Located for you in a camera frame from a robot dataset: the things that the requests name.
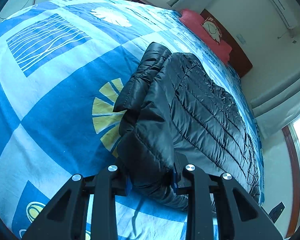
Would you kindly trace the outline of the black quilted puffer jacket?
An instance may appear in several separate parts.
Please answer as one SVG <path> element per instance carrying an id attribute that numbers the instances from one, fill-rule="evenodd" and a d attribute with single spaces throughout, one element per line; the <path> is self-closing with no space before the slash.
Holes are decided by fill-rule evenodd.
<path id="1" fill-rule="evenodd" d="M 134 189 L 185 211 L 171 187 L 175 153 L 208 174 L 228 172 L 260 202 L 257 152 L 233 96 L 216 85 L 191 53 L 151 43 L 114 106 L 120 122 L 119 159 Z"/>

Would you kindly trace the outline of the blue patterned bed sheet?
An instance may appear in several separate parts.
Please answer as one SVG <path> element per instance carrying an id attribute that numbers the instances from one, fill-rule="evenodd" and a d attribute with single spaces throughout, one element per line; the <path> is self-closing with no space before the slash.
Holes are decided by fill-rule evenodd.
<path id="1" fill-rule="evenodd" d="M 193 53 L 214 83 L 232 95 L 249 143 L 247 166 L 210 156 L 264 200 L 256 121 L 236 71 L 173 11 L 124 0 L 51 0 L 0 23 L 0 220 L 17 238 L 74 174 L 111 165 L 123 112 L 113 111 L 152 42 Z"/>

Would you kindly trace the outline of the dark wooden headboard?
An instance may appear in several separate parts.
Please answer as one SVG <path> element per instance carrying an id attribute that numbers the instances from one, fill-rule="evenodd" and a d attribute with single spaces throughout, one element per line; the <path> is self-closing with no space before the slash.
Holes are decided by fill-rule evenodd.
<path id="1" fill-rule="evenodd" d="M 218 24 L 221 32 L 222 39 L 232 47 L 230 53 L 230 65 L 237 72 L 240 78 L 245 76 L 252 68 L 253 65 L 248 59 L 247 55 L 244 53 L 240 45 L 233 38 L 233 36 L 227 31 L 227 29 L 213 16 L 209 11 L 204 9 L 200 14 L 204 19 L 212 17 Z"/>

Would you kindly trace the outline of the small printed cushion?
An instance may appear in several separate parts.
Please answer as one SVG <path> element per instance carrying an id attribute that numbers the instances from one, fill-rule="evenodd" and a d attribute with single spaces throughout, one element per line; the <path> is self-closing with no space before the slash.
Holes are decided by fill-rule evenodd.
<path id="1" fill-rule="evenodd" d="M 217 43 L 221 42 L 222 39 L 222 31 L 219 28 L 218 24 L 212 17 L 208 17 L 203 23 L 202 27 L 206 30 L 206 32 L 211 36 L 213 40 Z"/>

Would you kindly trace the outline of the red pillow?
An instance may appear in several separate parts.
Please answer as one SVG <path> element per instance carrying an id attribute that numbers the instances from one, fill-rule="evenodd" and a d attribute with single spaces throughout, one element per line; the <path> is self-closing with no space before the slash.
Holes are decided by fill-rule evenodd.
<path id="1" fill-rule="evenodd" d="M 187 26 L 194 34 L 196 34 L 215 54 L 219 59 L 227 65 L 230 60 L 230 53 L 232 47 L 228 45 L 223 39 L 217 43 L 202 27 L 205 19 L 195 11 L 184 9 L 181 11 L 179 20 Z"/>

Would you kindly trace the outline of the dark wooden nightstand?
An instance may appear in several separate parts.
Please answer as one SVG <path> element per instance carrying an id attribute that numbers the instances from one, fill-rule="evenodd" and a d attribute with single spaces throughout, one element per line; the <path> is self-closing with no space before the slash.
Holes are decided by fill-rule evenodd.
<path id="1" fill-rule="evenodd" d="M 154 6 L 153 3 L 147 1 L 147 0 L 131 0 L 132 2 L 137 2 L 137 3 L 141 3 L 141 4 L 146 4 L 146 5 L 152 5 Z"/>

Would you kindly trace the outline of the wall power socket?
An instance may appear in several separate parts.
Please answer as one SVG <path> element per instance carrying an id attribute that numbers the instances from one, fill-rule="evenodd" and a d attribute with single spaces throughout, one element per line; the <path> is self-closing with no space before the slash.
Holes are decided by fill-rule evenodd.
<path id="1" fill-rule="evenodd" d="M 241 42 L 241 44 L 246 44 L 247 43 L 242 34 L 237 34 L 236 37 L 239 40 L 239 42 Z"/>

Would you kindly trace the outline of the white wall air conditioner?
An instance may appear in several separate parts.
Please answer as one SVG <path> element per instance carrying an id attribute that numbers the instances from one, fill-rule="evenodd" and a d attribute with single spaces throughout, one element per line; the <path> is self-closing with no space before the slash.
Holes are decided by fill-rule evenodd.
<path id="1" fill-rule="evenodd" d="M 281 17 L 286 28 L 292 30 L 298 26 L 298 20 L 286 0 L 269 0 Z"/>

